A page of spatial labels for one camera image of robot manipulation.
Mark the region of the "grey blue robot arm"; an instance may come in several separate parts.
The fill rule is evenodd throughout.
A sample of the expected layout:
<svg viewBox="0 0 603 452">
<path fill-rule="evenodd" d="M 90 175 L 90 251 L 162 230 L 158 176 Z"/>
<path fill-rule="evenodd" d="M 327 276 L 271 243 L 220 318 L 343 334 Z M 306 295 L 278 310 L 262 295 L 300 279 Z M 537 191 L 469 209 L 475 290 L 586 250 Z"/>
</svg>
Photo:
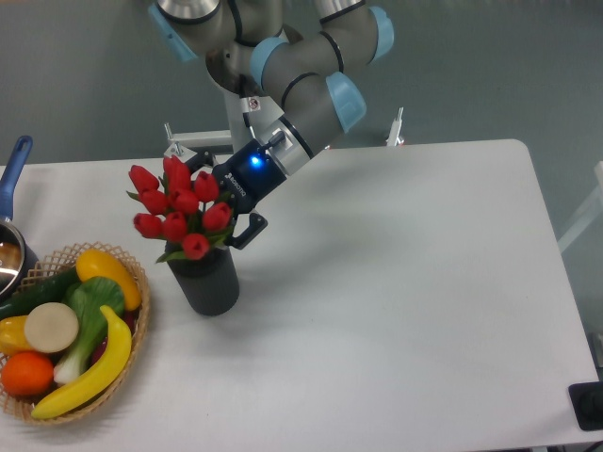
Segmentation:
<svg viewBox="0 0 603 452">
<path fill-rule="evenodd" d="M 250 219 L 225 244 L 244 248 L 265 227 L 255 206 L 361 120 L 367 111 L 352 70 L 394 43 L 382 8 L 318 1 L 320 30 L 301 37 L 279 1 L 154 1 L 149 9 L 173 52 L 202 57 L 227 106 L 233 155 L 208 165 L 234 217 Z"/>
</svg>

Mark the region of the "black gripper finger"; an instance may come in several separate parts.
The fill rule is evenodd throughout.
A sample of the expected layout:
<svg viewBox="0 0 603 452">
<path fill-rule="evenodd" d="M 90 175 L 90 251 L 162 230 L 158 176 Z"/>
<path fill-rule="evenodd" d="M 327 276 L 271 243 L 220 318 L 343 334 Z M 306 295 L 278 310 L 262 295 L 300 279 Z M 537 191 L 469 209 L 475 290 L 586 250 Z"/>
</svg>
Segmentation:
<svg viewBox="0 0 603 452">
<path fill-rule="evenodd" d="M 239 235 L 230 235 L 224 244 L 234 249 L 245 249 L 255 238 L 268 227 L 268 221 L 257 212 L 248 215 L 248 226 Z"/>
<path fill-rule="evenodd" d="M 190 172 L 197 172 L 203 168 L 213 169 L 215 166 L 215 155 L 209 151 L 195 153 L 185 162 Z"/>
</svg>

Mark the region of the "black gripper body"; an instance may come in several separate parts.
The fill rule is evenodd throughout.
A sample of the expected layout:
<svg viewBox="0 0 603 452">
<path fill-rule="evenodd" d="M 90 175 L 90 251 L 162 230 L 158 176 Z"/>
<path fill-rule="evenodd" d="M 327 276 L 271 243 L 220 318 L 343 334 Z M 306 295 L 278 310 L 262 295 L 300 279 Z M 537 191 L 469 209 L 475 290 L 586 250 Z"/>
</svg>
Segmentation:
<svg viewBox="0 0 603 452">
<path fill-rule="evenodd" d="M 249 214 L 285 180 L 284 172 L 267 153 L 268 147 L 253 139 L 224 163 L 212 169 L 220 190 L 228 192 L 234 216 Z"/>
</svg>

